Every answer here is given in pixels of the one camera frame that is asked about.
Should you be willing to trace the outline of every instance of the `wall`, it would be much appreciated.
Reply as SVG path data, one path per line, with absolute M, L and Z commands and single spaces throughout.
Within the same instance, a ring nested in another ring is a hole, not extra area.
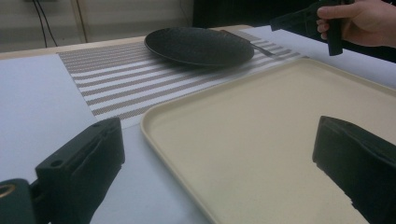
M 193 0 L 40 0 L 40 3 L 59 46 L 191 25 L 193 9 Z M 49 34 L 47 38 L 49 47 L 53 47 Z M 1 0 L 0 52 L 44 47 L 32 0 Z

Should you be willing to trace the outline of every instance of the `black plate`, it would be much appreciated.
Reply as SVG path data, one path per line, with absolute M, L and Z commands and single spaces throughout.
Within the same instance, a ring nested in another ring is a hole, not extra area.
M 254 54 L 250 43 L 238 36 L 192 27 L 155 31 L 145 38 L 152 52 L 179 63 L 227 66 L 246 62 Z

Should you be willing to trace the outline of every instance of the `white table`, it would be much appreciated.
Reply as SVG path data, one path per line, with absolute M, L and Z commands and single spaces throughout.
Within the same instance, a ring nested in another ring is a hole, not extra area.
M 327 45 L 271 32 L 268 26 L 244 31 L 396 89 L 395 63 L 349 50 L 330 57 Z M 0 71 L 0 181 L 20 177 L 32 182 L 42 160 L 96 119 L 57 55 L 3 60 Z M 122 134 L 126 162 L 92 223 L 209 223 L 150 149 L 140 127 Z

